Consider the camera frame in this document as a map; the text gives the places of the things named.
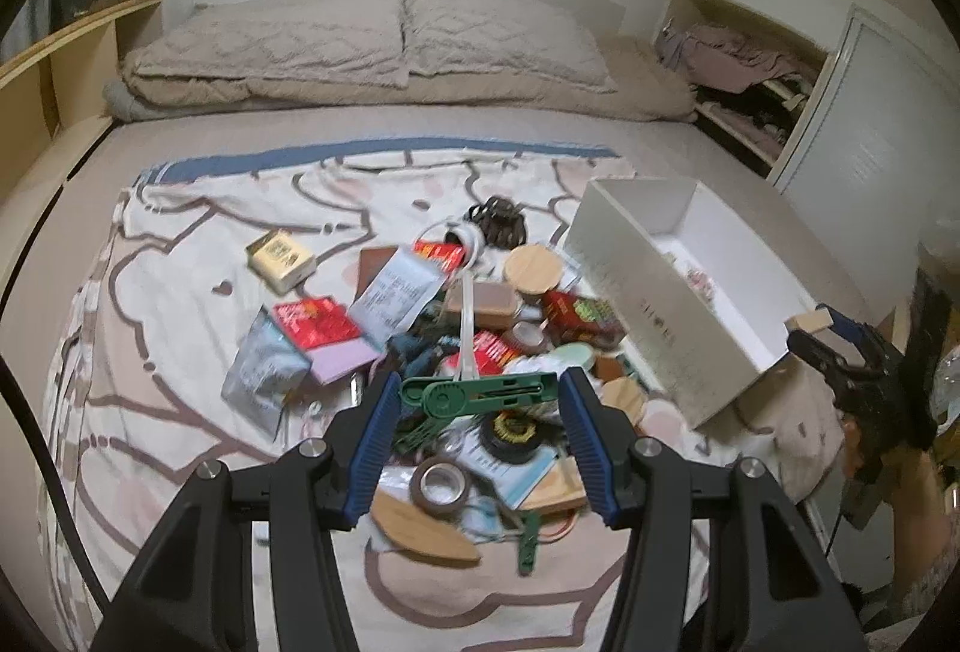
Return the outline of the rectangular wooden block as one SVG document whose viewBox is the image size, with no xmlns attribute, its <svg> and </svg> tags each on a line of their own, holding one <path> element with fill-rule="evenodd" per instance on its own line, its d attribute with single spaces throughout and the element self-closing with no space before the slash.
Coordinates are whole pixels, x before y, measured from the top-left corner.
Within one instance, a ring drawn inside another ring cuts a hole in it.
<svg viewBox="0 0 960 652">
<path fill-rule="evenodd" d="M 804 314 L 789 317 L 789 319 L 784 322 L 784 326 L 789 333 L 793 333 L 793 331 L 804 331 L 804 333 L 815 335 L 819 331 L 832 328 L 833 317 L 826 307 L 819 307 L 818 309 L 804 312 Z"/>
</svg>

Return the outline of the green plastic clip tool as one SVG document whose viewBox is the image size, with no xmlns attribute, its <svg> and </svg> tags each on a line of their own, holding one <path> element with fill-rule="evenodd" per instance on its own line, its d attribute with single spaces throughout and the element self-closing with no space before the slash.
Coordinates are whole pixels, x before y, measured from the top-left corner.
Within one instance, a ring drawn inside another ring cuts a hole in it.
<svg viewBox="0 0 960 652">
<path fill-rule="evenodd" d="M 547 374 L 488 376 L 471 381 L 410 377 L 402 382 L 405 408 L 418 411 L 420 423 L 401 427 L 392 441 L 395 454 L 407 457 L 434 441 L 439 432 L 462 416 L 480 416 L 524 409 L 558 398 L 558 377 Z"/>
</svg>

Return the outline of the mint green round case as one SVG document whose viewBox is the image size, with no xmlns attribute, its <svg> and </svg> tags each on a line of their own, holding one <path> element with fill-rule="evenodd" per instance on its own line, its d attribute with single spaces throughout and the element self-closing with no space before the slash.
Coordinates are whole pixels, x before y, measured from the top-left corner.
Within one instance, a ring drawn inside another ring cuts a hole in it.
<svg viewBox="0 0 960 652">
<path fill-rule="evenodd" d="M 544 354 L 524 359 L 527 372 L 555 372 L 563 374 L 568 369 L 589 372 L 596 364 L 594 348 L 587 343 L 566 343 Z"/>
</svg>

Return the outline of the black yellow tape roll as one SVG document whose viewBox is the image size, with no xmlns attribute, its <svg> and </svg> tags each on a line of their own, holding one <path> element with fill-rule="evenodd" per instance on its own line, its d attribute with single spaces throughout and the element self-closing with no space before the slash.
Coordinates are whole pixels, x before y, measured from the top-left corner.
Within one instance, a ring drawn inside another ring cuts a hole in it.
<svg viewBox="0 0 960 652">
<path fill-rule="evenodd" d="M 546 424 L 514 409 L 503 409 L 483 416 L 478 441 L 493 459 L 523 465 L 534 459 L 549 432 Z"/>
</svg>

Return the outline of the red cigarette box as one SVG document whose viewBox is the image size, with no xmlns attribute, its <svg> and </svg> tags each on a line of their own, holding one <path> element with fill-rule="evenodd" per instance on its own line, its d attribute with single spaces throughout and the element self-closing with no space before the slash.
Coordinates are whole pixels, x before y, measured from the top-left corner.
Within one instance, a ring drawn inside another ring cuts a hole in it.
<svg viewBox="0 0 960 652">
<path fill-rule="evenodd" d="M 542 307 L 548 336 L 557 345 L 587 343 L 608 351 L 626 337 L 625 327 L 605 299 L 550 291 L 545 292 Z"/>
</svg>

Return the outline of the brown tape roll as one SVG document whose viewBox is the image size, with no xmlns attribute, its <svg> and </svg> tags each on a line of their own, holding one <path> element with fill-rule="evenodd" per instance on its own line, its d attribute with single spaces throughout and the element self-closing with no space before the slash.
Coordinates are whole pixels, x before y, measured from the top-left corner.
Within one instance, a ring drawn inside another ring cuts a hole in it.
<svg viewBox="0 0 960 652">
<path fill-rule="evenodd" d="M 466 507 L 472 480 L 462 466 L 444 457 L 431 457 L 415 468 L 410 480 L 412 503 L 436 519 L 450 519 Z"/>
</svg>

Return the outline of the white cardboard shoe box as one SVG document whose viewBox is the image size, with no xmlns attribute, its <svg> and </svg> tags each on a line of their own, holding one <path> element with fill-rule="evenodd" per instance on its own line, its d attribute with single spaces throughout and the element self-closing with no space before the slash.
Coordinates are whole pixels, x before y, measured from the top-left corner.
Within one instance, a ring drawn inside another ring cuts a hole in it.
<svg viewBox="0 0 960 652">
<path fill-rule="evenodd" d="M 804 286 L 747 221 L 690 177 L 592 179 L 565 252 L 692 426 L 781 361 L 789 317 L 818 303 L 869 312 L 846 275 Z M 712 306 L 688 286 L 690 267 L 715 283 Z"/>
</svg>

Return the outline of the red booklet packet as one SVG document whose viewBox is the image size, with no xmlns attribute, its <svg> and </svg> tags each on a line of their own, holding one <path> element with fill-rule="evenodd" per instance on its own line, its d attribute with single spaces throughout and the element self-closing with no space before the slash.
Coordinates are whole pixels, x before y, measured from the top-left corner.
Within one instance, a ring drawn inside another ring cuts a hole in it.
<svg viewBox="0 0 960 652">
<path fill-rule="evenodd" d="M 279 303 L 270 315 L 281 333 L 301 351 L 313 351 L 361 337 L 347 308 L 332 298 L 309 298 Z"/>
</svg>

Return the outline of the pink flower packet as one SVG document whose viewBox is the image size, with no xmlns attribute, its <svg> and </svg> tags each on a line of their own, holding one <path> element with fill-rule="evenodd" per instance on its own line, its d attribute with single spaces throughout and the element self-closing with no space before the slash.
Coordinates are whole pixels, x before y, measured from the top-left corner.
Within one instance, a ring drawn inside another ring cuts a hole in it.
<svg viewBox="0 0 960 652">
<path fill-rule="evenodd" d="M 690 267 L 686 270 L 685 280 L 692 291 L 708 306 L 715 303 L 716 288 L 711 276 L 699 268 Z"/>
</svg>

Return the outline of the leaf shaped wooden block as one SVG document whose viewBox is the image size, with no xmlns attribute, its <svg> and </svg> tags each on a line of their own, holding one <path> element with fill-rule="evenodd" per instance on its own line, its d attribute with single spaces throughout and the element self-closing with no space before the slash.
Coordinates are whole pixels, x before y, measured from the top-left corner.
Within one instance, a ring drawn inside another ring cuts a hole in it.
<svg viewBox="0 0 960 652">
<path fill-rule="evenodd" d="M 454 525 L 392 494 L 376 491 L 370 512 L 377 528 L 402 551 L 455 567 L 477 566 L 482 559 L 477 546 Z"/>
</svg>

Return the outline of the round wooden lid box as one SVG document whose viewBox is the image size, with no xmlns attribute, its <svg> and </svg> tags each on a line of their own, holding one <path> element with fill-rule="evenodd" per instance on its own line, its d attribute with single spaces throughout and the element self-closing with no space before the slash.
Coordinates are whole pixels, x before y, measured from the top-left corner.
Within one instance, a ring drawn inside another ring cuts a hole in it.
<svg viewBox="0 0 960 652">
<path fill-rule="evenodd" d="M 540 244 L 516 247 L 503 262 L 503 280 L 523 299 L 539 299 L 558 288 L 563 273 L 562 257 Z"/>
</svg>

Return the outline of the white louvered closet door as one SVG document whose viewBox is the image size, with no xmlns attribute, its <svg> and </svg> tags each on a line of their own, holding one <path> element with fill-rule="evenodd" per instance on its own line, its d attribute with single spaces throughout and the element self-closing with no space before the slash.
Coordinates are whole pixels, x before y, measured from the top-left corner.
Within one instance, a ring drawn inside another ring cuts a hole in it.
<svg viewBox="0 0 960 652">
<path fill-rule="evenodd" d="M 958 226 L 958 71 L 854 7 L 775 187 L 887 314 L 913 287 L 921 232 Z"/>
</svg>

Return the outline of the small yellow card box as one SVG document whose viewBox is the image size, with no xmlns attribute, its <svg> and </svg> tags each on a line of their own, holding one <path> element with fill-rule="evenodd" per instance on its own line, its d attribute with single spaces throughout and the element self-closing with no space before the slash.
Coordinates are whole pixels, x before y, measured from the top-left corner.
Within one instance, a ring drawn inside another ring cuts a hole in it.
<svg viewBox="0 0 960 652">
<path fill-rule="evenodd" d="M 272 229 L 245 248 L 247 266 L 278 296 L 308 280 L 317 257 L 288 232 Z"/>
</svg>

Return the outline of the patterned cartoon blanket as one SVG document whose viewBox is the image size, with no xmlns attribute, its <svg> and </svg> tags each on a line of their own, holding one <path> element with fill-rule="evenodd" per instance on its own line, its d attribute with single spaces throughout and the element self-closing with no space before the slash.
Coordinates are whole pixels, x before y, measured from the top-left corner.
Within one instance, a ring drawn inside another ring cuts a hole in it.
<svg viewBox="0 0 960 652">
<path fill-rule="evenodd" d="M 607 149 L 392 140 L 355 154 L 277 149 L 254 164 L 178 163 L 142 175 L 71 303 L 50 366 L 46 441 L 78 535 L 107 592 L 208 459 L 272 462 L 327 431 L 379 351 L 356 338 L 297 349 L 270 310 L 299 299 L 348 306 L 382 257 L 433 218 L 514 197 L 535 239 L 560 241 L 587 182 L 630 177 Z M 275 294 L 245 248 L 272 229 L 317 257 Z M 472 494 L 462 571 L 397 553 L 373 522 L 335 538 L 350 616 L 368 650 L 592 650 L 612 608 L 625 540 L 562 512 L 530 576 L 493 501 Z"/>
</svg>

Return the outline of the black hair claw clip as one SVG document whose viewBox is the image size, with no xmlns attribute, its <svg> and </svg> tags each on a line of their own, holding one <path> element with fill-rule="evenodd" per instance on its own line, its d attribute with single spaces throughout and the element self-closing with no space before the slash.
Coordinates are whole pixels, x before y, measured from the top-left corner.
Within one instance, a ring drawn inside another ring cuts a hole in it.
<svg viewBox="0 0 960 652">
<path fill-rule="evenodd" d="M 494 195 L 486 202 L 472 205 L 464 220 L 477 226 L 490 247 L 512 250 L 527 242 L 523 210 L 509 198 Z"/>
</svg>

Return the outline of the pile of clothes in closet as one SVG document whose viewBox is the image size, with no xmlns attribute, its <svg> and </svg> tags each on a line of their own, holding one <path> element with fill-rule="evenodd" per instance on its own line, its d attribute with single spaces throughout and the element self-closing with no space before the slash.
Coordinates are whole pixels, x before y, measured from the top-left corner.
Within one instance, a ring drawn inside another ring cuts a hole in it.
<svg viewBox="0 0 960 652">
<path fill-rule="evenodd" d="M 770 37 L 674 21 L 656 39 L 659 60 L 682 75 L 711 119 L 778 159 L 814 94 L 822 58 L 804 58 Z"/>
</svg>

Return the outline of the beige folded duvet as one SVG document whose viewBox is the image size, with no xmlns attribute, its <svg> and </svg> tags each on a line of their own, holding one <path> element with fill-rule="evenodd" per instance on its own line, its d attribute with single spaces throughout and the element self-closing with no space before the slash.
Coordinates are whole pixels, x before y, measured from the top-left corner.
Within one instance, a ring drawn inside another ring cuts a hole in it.
<svg viewBox="0 0 960 652">
<path fill-rule="evenodd" d="M 556 110 L 601 119 L 686 120 L 695 110 L 688 83 L 659 64 L 651 47 L 630 36 L 599 39 L 617 89 L 592 92 L 521 73 L 416 76 L 404 89 L 327 85 L 304 81 L 172 80 L 140 78 L 125 65 L 104 86 L 107 112 L 122 122 L 223 112 L 263 112 L 303 107 L 470 106 Z"/>
</svg>

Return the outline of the right quilted beige pillow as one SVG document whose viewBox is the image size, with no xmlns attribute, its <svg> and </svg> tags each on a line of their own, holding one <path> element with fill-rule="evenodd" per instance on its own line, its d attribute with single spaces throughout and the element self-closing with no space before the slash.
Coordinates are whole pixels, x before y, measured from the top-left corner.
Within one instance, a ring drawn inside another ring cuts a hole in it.
<svg viewBox="0 0 960 652">
<path fill-rule="evenodd" d="M 612 92 L 596 37 L 539 0 L 404 0 L 404 47 L 420 76 L 519 73 Z"/>
</svg>

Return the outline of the quilted beige pillow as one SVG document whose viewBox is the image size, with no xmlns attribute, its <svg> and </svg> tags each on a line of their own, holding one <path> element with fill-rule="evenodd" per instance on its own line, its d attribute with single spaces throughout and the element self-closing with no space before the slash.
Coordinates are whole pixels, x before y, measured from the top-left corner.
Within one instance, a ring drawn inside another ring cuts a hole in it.
<svg viewBox="0 0 960 652">
<path fill-rule="evenodd" d="M 404 89 L 404 0 L 254 0 L 205 7 L 127 58 L 139 78 Z"/>
<path fill-rule="evenodd" d="M 404 0 L 404 47 L 420 76 L 519 73 L 612 92 L 596 37 L 539 0 Z"/>
</svg>

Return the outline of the left quilted beige pillow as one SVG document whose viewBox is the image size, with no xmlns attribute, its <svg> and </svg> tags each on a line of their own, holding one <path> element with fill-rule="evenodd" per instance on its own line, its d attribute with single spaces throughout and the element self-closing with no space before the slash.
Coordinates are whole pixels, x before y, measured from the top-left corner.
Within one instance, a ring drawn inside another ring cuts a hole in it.
<svg viewBox="0 0 960 652">
<path fill-rule="evenodd" d="M 404 89 L 404 0 L 254 0 L 205 7 L 127 58 L 139 78 Z"/>
</svg>

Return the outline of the wooden bedside shelf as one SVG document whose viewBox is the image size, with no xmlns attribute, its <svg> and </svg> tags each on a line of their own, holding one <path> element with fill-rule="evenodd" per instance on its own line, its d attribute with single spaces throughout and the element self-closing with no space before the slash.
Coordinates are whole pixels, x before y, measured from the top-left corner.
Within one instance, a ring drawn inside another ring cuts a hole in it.
<svg viewBox="0 0 960 652">
<path fill-rule="evenodd" d="M 2 281 L 65 182 L 112 127 L 104 88 L 160 36 L 163 0 L 124 0 L 49 34 L 2 65 Z"/>
</svg>

